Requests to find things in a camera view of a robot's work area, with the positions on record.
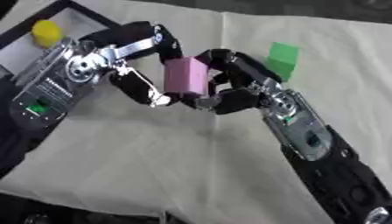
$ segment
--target screw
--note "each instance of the screw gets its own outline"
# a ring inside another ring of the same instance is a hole
[[[344,158],[350,157],[350,151],[348,149],[344,149],[340,154]]]
[[[162,35],[162,33],[157,33],[157,35],[155,35],[155,42],[158,44],[162,41],[162,39],[164,39],[164,36]]]

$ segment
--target white cloth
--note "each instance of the white cloth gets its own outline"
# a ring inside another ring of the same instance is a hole
[[[300,47],[290,87],[392,189],[392,26],[121,0],[78,2],[120,23],[158,21],[180,39],[186,55],[226,47],[262,59],[274,41]],[[9,18],[2,31],[16,23]],[[136,66],[162,84],[157,57]],[[182,105],[146,108],[106,83],[1,181],[0,191],[115,214],[165,208],[195,223],[331,223],[258,111],[215,117]]]

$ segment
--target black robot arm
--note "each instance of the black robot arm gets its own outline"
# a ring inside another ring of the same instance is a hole
[[[283,89],[276,74],[244,53],[215,49],[196,59],[222,73],[209,83],[210,98],[188,99],[187,105],[218,115],[260,109],[283,154],[335,223],[392,223],[389,191],[300,93]],[[232,87],[216,93],[227,82]]]

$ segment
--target white fabric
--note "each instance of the white fabric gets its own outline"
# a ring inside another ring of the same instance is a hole
[[[222,46],[262,59],[274,41],[300,47],[290,87],[392,189],[390,25],[121,0],[78,2],[120,23],[159,21],[187,55]],[[16,23],[4,21],[2,31]],[[141,59],[136,67],[162,84],[157,57]],[[146,108],[105,83],[2,180],[0,190],[116,214],[165,208],[195,223],[331,223],[258,111],[214,117],[182,105]]]

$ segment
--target dark floor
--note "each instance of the dark floor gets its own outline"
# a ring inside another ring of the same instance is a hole
[[[214,11],[392,23],[392,0],[138,0]]]

